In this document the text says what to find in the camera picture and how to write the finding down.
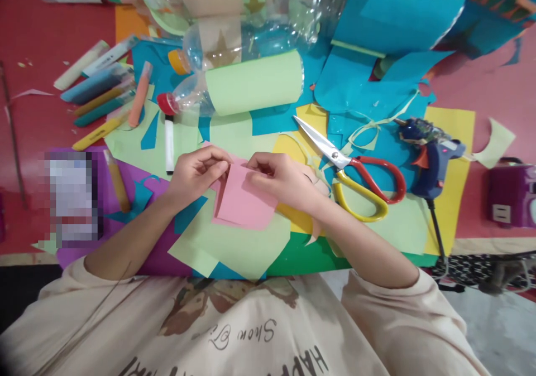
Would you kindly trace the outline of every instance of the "red scissor handle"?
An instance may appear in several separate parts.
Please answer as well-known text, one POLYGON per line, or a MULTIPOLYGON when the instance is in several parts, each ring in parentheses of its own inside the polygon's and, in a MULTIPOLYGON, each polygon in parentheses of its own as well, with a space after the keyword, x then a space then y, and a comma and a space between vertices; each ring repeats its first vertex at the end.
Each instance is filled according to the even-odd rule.
POLYGON ((365 179, 365 182, 368 184, 372 192, 374 192, 376 195, 381 197, 387 204, 395 204, 400 202, 404 196, 406 195, 406 180, 404 179, 404 176, 400 172, 397 166, 390 163, 386 160, 381 160, 379 158, 374 157, 356 157, 352 158, 352 161, 350 161, 350 165, 354 167, 357 172, 361 174, 361 176, 365 179), (394 198, 389 199, 387 196, 384 195, 384 193, 380 190, 377 183, 372 179, 370 176, 370 173, 367 171, 365 166, 366 164, 374 164, 378 166, 382 166, 389 171, 393 173, 396 180, 396 195, 394 198))

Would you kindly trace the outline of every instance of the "purple paper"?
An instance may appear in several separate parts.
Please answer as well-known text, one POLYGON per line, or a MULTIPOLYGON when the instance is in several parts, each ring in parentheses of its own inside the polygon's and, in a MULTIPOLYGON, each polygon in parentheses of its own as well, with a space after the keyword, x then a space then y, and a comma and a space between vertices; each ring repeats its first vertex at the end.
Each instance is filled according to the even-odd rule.
MULTIPOLYGON (((89 147, 87 151, 90 152, 102 152, 105 150, 105 146, 89 147)), ((59 151, 72 151, 71 149, 58 149, 59 151)), ((115 213, 121 208, 117 200, 115 191, 113 190, 112 178, 104 159, 104 154, 98 154, 98 185, 99 196, 102 199, 102 208, 104 214, 115 213)), ((150 176, 146 171, 140 170, 137 167, 126 164, 117 160, 119 170, 125 183, 125 189, 127 191, 130 201, 134 200, 134 194, 136 185, 134 181, 141 181, 142 179, 150 176)), ((163 179, 159 181, 156 179, 148 179, 145 181, 145 186, 154 192, 153 196, 149 200, 147 206, 149 206, 155 199, 162 195, 168 188, 169 182, 163 179)), ((80 241, 62 241, 63 248, 58 249, 57 257, 62 268, 67 267, 71 262, 87 255, 95 250, 105 241, 107 241, 112 235, 118 232, 124 227, 124 224, 104 217, 103 219, 104 234, 98 241, 92 242, 80 242, 80 241)), ((167 251, 175 243, 178 235, 174 233, 173 221, 167 226, 164 233, 156 243, 155 247, 145 260, 145 263, 138 271, 138 275, 143 276, 179 276, 189 277, 192 275, 192 269, 186 264, 180 262, 171 256, 167 251)))

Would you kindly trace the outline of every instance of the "blue glue gun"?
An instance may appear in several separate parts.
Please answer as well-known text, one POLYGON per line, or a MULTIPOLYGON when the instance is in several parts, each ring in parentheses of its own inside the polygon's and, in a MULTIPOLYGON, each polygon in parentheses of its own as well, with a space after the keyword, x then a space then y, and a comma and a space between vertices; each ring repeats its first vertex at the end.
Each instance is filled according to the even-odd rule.
POLYGON ((420 167, 417 183, 411 188, 415 196, 427 200, 443 191, 448 161, 465 153, 465 144, 423 119, 395 119, 400 126, 400 139, 420 147, 419 157, 412 165, 420 167))

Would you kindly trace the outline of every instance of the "sleeve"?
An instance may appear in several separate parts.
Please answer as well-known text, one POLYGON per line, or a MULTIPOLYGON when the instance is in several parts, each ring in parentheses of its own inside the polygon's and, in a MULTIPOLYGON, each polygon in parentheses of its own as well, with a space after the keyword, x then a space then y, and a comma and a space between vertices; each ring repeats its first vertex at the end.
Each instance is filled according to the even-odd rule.
POLYGON ((489 375, 466 339, 466 324, 422 270, 390 290, 351 272, 342 304, 391 375, 489 375))
POLYGON ((9 364, 23 369, 22 374, 35 373, 67 344, 82 339, 142 282, 100 279, 85 269, 84 258, 71 263, 0 336, 9 364))

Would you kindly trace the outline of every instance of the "hand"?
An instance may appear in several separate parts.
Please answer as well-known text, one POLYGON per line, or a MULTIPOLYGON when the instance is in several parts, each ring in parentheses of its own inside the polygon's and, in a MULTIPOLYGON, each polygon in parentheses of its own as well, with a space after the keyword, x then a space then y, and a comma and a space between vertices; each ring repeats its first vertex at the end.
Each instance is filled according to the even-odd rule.
POLYGON ((229 154, 216 146, 183 154, 177 160, 165 195, 173 202, 174 208, 181 211, 224 176, 232 162, 229 154))
POLYGON ((247 167, 270 175, 266 178, 252 173, 250 181, 255 187, 305 213, 312 214, 325 198, 303 173, 300 164, 286 154, 255 153, 247 167))

